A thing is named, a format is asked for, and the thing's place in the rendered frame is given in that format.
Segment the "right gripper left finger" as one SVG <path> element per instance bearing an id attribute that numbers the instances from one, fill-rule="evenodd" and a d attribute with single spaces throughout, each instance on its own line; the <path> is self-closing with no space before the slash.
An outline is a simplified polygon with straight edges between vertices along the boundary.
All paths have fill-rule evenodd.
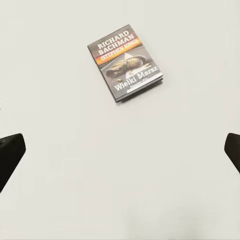
<path id="1" fill-rule="evenodd" d="M 0 193 L 26 152 L 22 133 L 0 138 Z"/>

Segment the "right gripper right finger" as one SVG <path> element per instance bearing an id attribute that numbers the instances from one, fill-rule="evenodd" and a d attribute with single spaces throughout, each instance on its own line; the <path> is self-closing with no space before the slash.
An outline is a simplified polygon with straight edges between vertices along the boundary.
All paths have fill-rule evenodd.
<path id="1" fill-rule="evenodd" d="M 240 135 L 236 133 L 229 133 L 224 146 L 224 151 L 229 159 L 235 165 L 240 173 Z"/>

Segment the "hardback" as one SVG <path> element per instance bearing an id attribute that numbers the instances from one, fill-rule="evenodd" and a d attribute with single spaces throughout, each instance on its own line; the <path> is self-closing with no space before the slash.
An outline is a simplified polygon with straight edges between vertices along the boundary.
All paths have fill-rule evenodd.
<path id="1" fill-rule="evenodd" d="M 116 103 L 163 80 L 129 23 L 87 47 Z"/>

